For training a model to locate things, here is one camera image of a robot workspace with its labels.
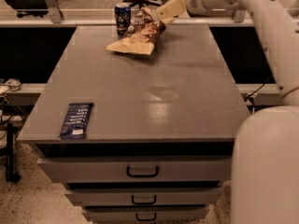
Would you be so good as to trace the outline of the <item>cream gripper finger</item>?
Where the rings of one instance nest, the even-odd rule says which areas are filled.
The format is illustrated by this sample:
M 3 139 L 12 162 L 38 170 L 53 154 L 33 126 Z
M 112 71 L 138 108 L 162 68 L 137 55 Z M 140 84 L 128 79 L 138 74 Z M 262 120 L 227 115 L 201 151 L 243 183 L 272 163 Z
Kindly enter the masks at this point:
M 152 18 L 156 21 L 161 21 L 163 19 L 175 18 L 183 14 L 185 11 L 185 0 L 169 0 L 153 11 Z

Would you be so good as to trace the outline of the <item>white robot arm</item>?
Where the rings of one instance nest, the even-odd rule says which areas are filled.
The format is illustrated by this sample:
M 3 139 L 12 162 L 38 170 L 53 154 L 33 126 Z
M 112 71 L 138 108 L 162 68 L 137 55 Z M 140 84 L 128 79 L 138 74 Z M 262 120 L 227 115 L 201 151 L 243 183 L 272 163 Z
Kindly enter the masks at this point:
M 253 22 L 283 106 L 249 116 L 235 137 L 231 224 L 299 224 L 299 33 L 278 0 L 185 0 L 193 15 L 244 9 Z

